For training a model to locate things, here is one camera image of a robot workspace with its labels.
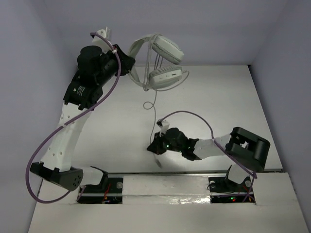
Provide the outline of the white over-ear headphones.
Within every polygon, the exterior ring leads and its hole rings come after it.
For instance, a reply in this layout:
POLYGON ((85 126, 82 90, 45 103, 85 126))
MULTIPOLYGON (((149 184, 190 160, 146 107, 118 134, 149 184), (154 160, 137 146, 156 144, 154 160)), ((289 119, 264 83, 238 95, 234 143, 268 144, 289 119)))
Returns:
POLYGON ((139 79, 135 67, 129 71, 130 79, 144 91, 167 91, 178 86, 183 75, 180 63, 184 57, 179 46, 159 33, 148 34, 136 40, 130 47, 128 56, 135 58, 141 47, 147 43, 147 59, 144 79, 139 79))

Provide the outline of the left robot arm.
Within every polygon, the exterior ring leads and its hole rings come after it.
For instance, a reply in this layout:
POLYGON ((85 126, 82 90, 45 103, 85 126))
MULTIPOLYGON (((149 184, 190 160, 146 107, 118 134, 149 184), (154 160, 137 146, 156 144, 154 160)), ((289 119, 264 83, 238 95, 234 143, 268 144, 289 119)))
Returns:
POLYGON ((40 162, 31 162, 28 172, 68 191, 81 184, 84 173, 71 165, 74 149, 86 120, 99 103, 108 97, 103 86, 113 76, 124 76, 135 63, 117 44, 103 52, 86 46, 77 57, 78 68, 63 98, 62 114, 47 152, 40 162))

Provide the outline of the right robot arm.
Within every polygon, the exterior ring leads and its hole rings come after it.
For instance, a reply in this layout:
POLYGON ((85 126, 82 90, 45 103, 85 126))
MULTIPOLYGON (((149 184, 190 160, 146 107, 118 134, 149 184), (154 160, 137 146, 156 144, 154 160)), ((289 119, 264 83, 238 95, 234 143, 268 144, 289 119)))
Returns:
POLYGON ((209 188, 217 193, 233 193, 250 189, 245 183, 264 171, 270 146, 268 140, 241 127, 212 139, 188 138, 178 128, 170 128, 155 133, 147 150, 156 155, 169 150, 179 152, 189 161, 225 155, 233 164, 226 175, 209 188))

